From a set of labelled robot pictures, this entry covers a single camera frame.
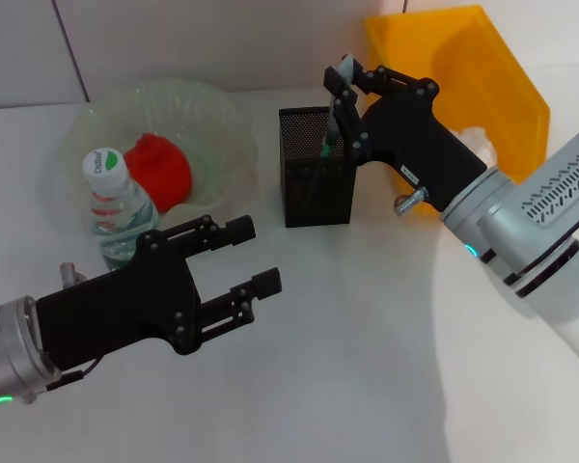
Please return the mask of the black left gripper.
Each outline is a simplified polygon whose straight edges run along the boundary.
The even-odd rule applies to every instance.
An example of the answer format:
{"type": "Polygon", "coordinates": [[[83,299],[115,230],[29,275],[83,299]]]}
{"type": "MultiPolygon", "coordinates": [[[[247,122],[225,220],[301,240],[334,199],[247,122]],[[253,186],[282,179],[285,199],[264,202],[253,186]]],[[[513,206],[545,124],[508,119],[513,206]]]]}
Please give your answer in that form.
{"type": "Polygon", "coordinates": [[[254,322],[253,300],[282,291],[278,268],[201,305],[186,258],[255,237],[249,215],[224,226],[204,215],[141,235],[125,267],[37,301],[43,352],[60,370],[152,338],[189,355],[202,343],[254,322]]]}

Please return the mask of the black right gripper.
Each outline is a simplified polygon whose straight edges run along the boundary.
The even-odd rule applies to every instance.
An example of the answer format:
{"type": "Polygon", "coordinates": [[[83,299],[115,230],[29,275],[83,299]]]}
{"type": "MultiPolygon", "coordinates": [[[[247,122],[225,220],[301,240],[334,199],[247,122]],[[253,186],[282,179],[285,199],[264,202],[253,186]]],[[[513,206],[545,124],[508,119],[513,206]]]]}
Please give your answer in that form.
{"type": "Polygon", "coordinates": [[[334,118],[345,144],[345,158],[361,166],[384,163],[414,189],[427,190],[427,203],[442,212],[486,171],[486,165],[433,114],[438,84],[378,66],[354,65],[346,80],[329,67],[324,88],[335,98],[334,118]],[[378,95],[359,117],[358,95],[378,95]]]}

